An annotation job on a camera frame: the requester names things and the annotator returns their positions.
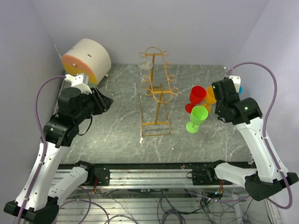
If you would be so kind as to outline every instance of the table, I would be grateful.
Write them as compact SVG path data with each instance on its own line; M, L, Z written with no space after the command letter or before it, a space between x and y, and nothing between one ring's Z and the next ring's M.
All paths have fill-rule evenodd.
M180 93L167 103L171 133L167 136L141 136L141 116L138 80L140 68L136 64L113 64L109 77L103 78L98 87L101 93L113 98L110 110L93 117L93 124L84 136L77 136L62 164L79 160L90 163L165 163L200 161L249 161L250 152L241 134L232 124L217 120L214 110L195 134L185 125L190 114L185 111L191 88L208 87L224 76L223 66L173 65L168 74L175 74ZM164 77L163 65L155 66L155 77ZM154 113L157 102L142 93L145 116ZM83 133L90 120L80 125Z

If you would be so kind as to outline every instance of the metal rack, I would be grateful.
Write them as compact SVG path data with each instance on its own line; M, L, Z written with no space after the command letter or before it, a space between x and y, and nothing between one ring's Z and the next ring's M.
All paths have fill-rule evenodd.
M158 50L158 53L148 53L148 50L150 49L156 49ZM153 98L158 102L158 106L157 106L157 112L156 112L156 117L155 117L155 121L154 122L144 122L143 121L143 112L142 112L142 102L141 102L141 95L139 94L139 98L140 98L140 111L141 111L141 123L142 123L142 136L159 136L159 135L169 135L171 132L171 127L170 127L170 123L168 120L168 116L167 116L167 110L166 110L166 103L169 102L172 99L173 95L178 94L178 88L173 87L171 88L170 82L171 81L175 81L176 80L176 76L171 74L168 75L167 74L167 69L171 68L171 62L165 62L164 57L168 56L169 52L168 51L163 51L160 48L157 47L150 47L147 48L145 50L145 52L140 52L139 56L141 58L145 58L147 61L149 59L149 57L152 57L152 63L153 66L151 69L148 69L148 75L143 76L143 80L145 82L149 82L150 83L150 87L144 89L144 94L146 96L153 96ZM155 67L155 58L156 56L161 56L162 57L162 61L163 61L163 65L164 65L164 70L165 70L165 75L166 75L166 79L167 79L167 85L168 85L168 89L164 89L163 84L160 84L159 86L154 86L154 67ZM169 94L169 99L165 100L165 94ZM158 116L159 116L159 111L160 111L160 106L161 103L164 104L165 106L165 118L166 121L158 121ZM154 125L168 125L168 133L156 133L156 134L144 134L144 127L145 126L154 126Z

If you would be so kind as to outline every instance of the orange cup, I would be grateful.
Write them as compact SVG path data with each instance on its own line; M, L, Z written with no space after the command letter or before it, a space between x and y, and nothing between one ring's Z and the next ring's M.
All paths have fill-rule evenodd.
M205 103L201 104L204 108L207 109L209 113L211 113L212 108L211 105L216 103L213 87L209 86L206 90L206 97L205 97Z

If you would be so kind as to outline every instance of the cylindrical container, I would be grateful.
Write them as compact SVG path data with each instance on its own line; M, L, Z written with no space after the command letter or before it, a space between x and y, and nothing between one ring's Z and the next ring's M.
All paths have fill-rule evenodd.
M90 39L82 39L62 56L62 64L68 74L86 73L89 83L97 85L111 69L111 60L106 49Z

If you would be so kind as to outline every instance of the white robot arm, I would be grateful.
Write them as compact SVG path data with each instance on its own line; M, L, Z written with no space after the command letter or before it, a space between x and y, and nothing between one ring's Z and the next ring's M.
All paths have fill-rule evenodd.
M34 177L41 163L42 142L22 192L15 201L8 202L4 208L6 213L14 216L18 216L22 209L21 217L34 224L51 224L57 216L59 206L71 192L82 184L94 181L94 166L79 161L66 177L51 187L60 161L79 133L79 124L85 119L92 119L92 115L108 111L113 103L112 99L102 95L97 88L89 88L86 74L81 73L76 77L66 75L65 80L71 82L71 87L62 90L58 97L58 111L43 128L47 141L47 154L39 174L37 178ZM25 195L32 182L34 182L33 188L26 198Z
M271 157L263 140L263 118L257 102L252 98L239 99L236 89L239 89L240 77L230 76L212 83L214 95L217 100L215 113L223 122L232 122L245 139L253 156L256 169L243 169L232 166L227 162L214 168L218 179L227 180L244 187L249 195L257 201L285 188L280 172L282 172L292 185L298 181L296 173L290 173L277 155L271 140L266 138L272 148L276 160L280 164L280 172Z

